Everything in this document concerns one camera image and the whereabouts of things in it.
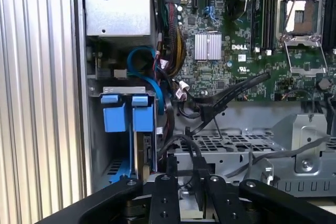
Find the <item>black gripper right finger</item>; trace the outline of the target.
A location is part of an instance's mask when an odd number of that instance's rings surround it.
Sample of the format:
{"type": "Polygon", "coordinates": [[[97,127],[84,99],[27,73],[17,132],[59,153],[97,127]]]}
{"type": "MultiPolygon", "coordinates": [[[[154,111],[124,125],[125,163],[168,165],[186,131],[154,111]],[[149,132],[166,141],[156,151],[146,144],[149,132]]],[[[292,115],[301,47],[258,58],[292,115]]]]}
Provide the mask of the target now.
{"type": "Polygon", "coordinates": [[[223,178],[208,176],[206,192],[219,223],[251,223],[241,198],[285,223],[335,223],[335,214],[254,179],[241,182],[236,194],[229,191],[223,178]]]}

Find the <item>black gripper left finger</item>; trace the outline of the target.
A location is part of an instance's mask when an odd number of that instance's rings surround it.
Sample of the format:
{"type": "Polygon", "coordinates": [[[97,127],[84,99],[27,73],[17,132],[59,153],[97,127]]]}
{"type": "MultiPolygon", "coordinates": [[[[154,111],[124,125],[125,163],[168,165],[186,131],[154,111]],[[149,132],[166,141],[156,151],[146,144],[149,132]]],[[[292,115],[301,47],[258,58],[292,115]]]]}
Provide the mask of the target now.
{"type": "MultiPolygon", "coordinates": [[[[144,184],[124,178],[100,191],[38,221],[38,223],[107,223],[122,213],[128,201],[143,193],[144,184]]],[[[152,184],[148,223],[180,223],[177,179],[159,175],[152,184]]]]}

